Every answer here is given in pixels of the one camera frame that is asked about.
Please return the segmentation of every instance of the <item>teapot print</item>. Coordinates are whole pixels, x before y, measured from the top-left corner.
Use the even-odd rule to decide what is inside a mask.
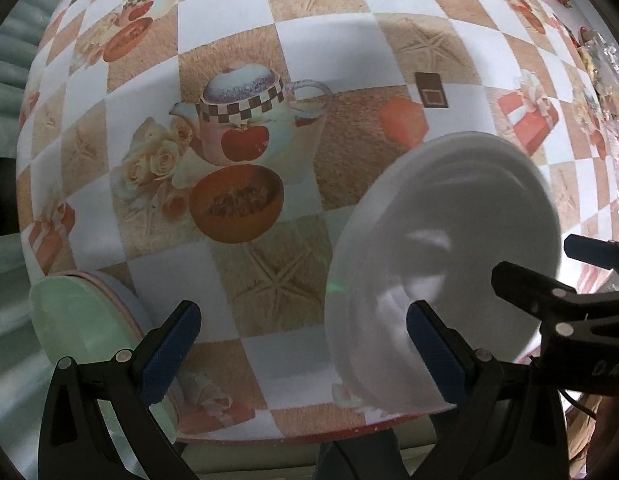
[[[323,104],[294,102],[293,92],[306,87],[320,89]],[[311,171],[332,101],[323,83],[283,83],[263,65],[235,62],[209,81],[198,103],[177,103],[170,113],[190,125],[190,147],[210,164],[257,164],[288,185]]]

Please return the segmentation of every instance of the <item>teapot spout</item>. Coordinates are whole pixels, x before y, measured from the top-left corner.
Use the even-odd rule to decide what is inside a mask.
[[[184,119],[192,129],[194,136],[200,139],[200,121],[198,120],[198,110],[196,110],[195,105],[190,103],[176,103],[172,109],[169,110],[169,114]]]

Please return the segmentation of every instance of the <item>metal screw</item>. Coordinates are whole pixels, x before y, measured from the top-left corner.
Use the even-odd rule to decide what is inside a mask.
[[[474,354],[476,355],[477,359],[479,361],[482,361],[483,363],[491,361],[492,357],[494,357],[489,350],[485,350],[484,348],[477,348]]]
[[[574,333],[574,327],[569,323],[558,323],[555,326],[556,333],[563,337],[569,337]]]
[[[118,361],[119,363],[126,363],[130,359],[131,359],[131,350],[128,350],[128,349],[120,350],[116,354],[116,361]]]
[[[67,370],[67,368],[71,366],[71,363],[71,357],[63,357],[60,361],[58,361],[58,368],[61,370]]]

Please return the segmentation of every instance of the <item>checkered tablecloth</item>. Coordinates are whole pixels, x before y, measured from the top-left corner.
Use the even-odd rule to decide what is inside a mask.
[[[609,139],[602,124],[594,139],[575,112],[576,97],[595,93],[540,0],[155,0],[142,41],[106,62],[108,42],[133,21],[127,1],[62,0],[40,44],[17,152],[22,243],[32,279],[102,270],[156,324],[184,298],[200,305],[182,382],[204,413],[184,440],[311,442],[396,422],[342,386],[323,301],[352,210],[421,140],[474,130],[533,151],[563,235],[618,239]],[[309,175],[285,185],[273,226],[224,244],[187,208],[191,186],[219,168],[192,151],[170,110],[197,102],[235,60],[284,82],[323,82],[334,102]],[[438,74],[440,88],[420,88],[417,73]],[[543,93],[523,95],[526,78]],[[504,108],[512,94],[538,103],[529,119],[548,133],[526,140]],[[558,279],[585,291],[605,275],[564,259]]]

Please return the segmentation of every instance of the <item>black cable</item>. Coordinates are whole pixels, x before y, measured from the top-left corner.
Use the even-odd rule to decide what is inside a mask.
[[[593,418],[593,420],[596,420],[596,414],[592,410],[582,405],[580,402],[574,399],[574,397],[568,394],[565,390],[559,389],[558,391],[563,397],[565,397],[565,400],[569,402],[572,406],[574,406],[577,410],[581,410],[585,415],[589,416],[590,418]]]
[[[356,473],[356,469],[353,466],[352,460],[350,460],[350,458],[347,456],[347,453],[345,452],[345,450],[343,450],[341,445],[338,444],[338,442],[336,442],[335,440],[333,441],[332,444],[334,444],[334,447],[336,447],[336,449],[339,451],[339,453],[345,459],[345,462],[347,462],[347,466],[349,467],[350,472],[352,473],[352,476],[353,476],[354,480],[361,480],[361,477],[359,477],[358,473]]]

